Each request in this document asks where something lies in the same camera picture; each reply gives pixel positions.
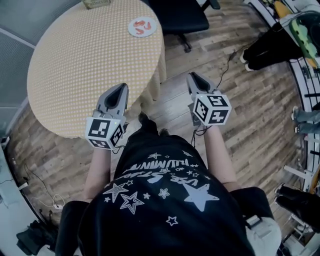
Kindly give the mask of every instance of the sneaker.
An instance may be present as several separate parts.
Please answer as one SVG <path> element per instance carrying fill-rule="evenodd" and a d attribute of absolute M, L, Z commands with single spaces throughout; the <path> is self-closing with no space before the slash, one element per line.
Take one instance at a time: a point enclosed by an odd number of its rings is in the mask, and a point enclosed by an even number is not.
<path fill-rule="evenodd" d="M 279 204 L 277 203 L 277 196 L 273 199 L 273 202 L 278 206 Z"/>
<path fill-rule="evenodd" d="M 168 131 L 168 129 L 161 129 L 161 131 L 159 132 L 159 135 L 161 137 L 167 137 L 170 135 L 170 132 Z"/>
<path fill-rule="evenodd" d="M 313 229 L 310 226 L 298 225 L 298 226 L 296 226 L 296 229 L 301 231 L 301 232 L 303 232 L 303 233 L 311 233 L 311 232 L 313 232 Z"/>
<path fill-rule="evenodd" d="M 276 187 L 276 189 L 274 190 L 274 193 L 276 195 L 279 195 L 279 190 L 284 186 L 284 183 L 281 183 L 279 186 Z"/>
<path fill-rule="evenodd" d="M 253 69 L 251 69 L 251 68 L 249 67 L 249 63 L 245 64 L 244 67 L 245 67 L 245 70 L 248 71 L 248 72 L 254 71 Z"/>
<path fill-rule="evenodd" d="M 292 109 L 292 114 L 291 114 L 291 119 L 294 121 L 295 120 L 295 111 L 297 111 L 299 108 L 297 106 L 294 106 Z"/>
<path fill-rule="evenodd" d="M 143 124 L 145 121 L 149 120 L 149 117 L 147 116 L 147 114 L 145 112 L 140 112 L 140 114 L 138 115 L 138 120 L 140 122 L 140 124 Z"/>
<path fill-rule="evenodd" d="M 246 50 L 246 49 L 243 50 L 243 52 L 241 53 L 241 56 L 240 56 L 240 61 L 241 61 L 241 63 L 243 63 L 243 64 L 247 63 L 247 61 L 246 61 L 245 58 L 244 58 L 245 50 Z"/>

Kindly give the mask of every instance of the green object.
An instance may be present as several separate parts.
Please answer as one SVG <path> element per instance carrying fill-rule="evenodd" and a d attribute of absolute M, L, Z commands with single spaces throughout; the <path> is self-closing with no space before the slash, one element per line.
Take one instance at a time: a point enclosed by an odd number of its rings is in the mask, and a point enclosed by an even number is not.
<path fill-rule="evenodd" d="M 289 24 L 290 31 L 306 58 L 315 59 L 318 57 L 317 45 L 319 45 L 320 42 L 313 42 L 315 37 L 311 32 L 313 28 L 315 26 L 319 26 L 319 24 L 320 14 L 317 12 L 309 12 L 299 15 Z"/>

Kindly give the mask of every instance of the forearm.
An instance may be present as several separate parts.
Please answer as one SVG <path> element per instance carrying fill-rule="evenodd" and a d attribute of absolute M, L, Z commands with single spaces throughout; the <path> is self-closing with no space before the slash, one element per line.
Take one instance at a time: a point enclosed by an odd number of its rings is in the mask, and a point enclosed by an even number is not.
<path fill-rule="evenodd" d="M 226 188 L 234 187 L 237 182 L 224 139 L 218 126 L 210 127 L 204 134 L 204 143 L 209 172 L 214 175 Z"/>
<path fill-rule="evenodd" d="M 84 185 L 83 197 L 85 199 L 93 199 L 110 182 L 110 163 L 110 150 L 94 149 Z"/>

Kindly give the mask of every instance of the white object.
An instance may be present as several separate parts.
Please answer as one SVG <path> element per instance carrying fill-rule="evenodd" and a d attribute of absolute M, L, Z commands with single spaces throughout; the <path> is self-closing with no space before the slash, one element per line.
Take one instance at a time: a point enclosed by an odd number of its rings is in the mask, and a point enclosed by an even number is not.
<path fill-rule="evenodd" d="M 247 61 L 244 59 L 245 50 L 246 50 L 246 49 L 243 50 L 243 52 L 241 53 L 241 56 L 240 56 L 240 61 L 241 61 L 241 63 L 243 63 L 243 64 L 247 63 Z"/>
<path fill-rule="evenodd" d="M 281 243 L 279 225 L 272 218 L 262 217 L 260 220 L 256 215 L 249 218 L 247 223 L 251 228 L 245 227 L 246 237 L 254 255 L 275 256 Z"/>
<path fill-rule="evenodd" d="M 145 38 L 152 35 L 157 30 L 157 23 L 150 17 L 138 17 L 129 23 L 129 33 L 137 38 Z"/>
<path fill-rule="evenodd" d="M 97 149 L 114 150 L 117 142 L 125 133 L 126 119 L 87 117 L 85 127 L 86 140 Z"/>
<path fill-rule="evenodd" d="M 251 68 L 249 67 L 249 63 L 246 63 L 246 64 L 244 65 L 244 67 L 245 67 L 245 70 L 248 71 L 248 72 L 254 71 L 253 69 L 251 69 Z"/>
<path fill-rule="evenodd" d="M 55 209 L 57 209 L 57 210 L 62 210 L 64 207 L 63 207 L 63 205 L 61 205 L 61 204 L 53 204 L 53 207 L 55 208 Z"/>
<path fill-rule="evenodd" d="M 18 187 L 18 189 L 19 189 L 19 190 L 22 190 L 22 189 L 24 189 L 25 187 L 28 187 L 28 183 L 27 183 L 27 182 L 23 183 L 20 187 Z"/>
<path fill-rule="evenodd" d="M 224 94 L 197 94 L 193 113 L 205 126 L 221 126 L 227 122 L 231 109 Z"/>

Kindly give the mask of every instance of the black shoe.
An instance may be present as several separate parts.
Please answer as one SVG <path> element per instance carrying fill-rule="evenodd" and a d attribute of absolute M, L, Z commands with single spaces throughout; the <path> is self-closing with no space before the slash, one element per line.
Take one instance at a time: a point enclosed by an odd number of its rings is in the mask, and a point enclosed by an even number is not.
<path fill-rule="evenodd" d="M 167 137 L 167 136 L 169 136 L 170 135 L 170 132 L 167 130 L 167 129 L 161 129 L 161 131 L 159 132 L 159 135 L 161 136 L 161 137 Z"/>
<path fill-rule="evenodd" d="M 140 114 L 138 115 L 138 120 L 140 122 L 140 124 L 143 124 L 145 121 L 149 120 L 149 117 L 147 116 L 147 114 L 145 112 L 140 112 Z"/>

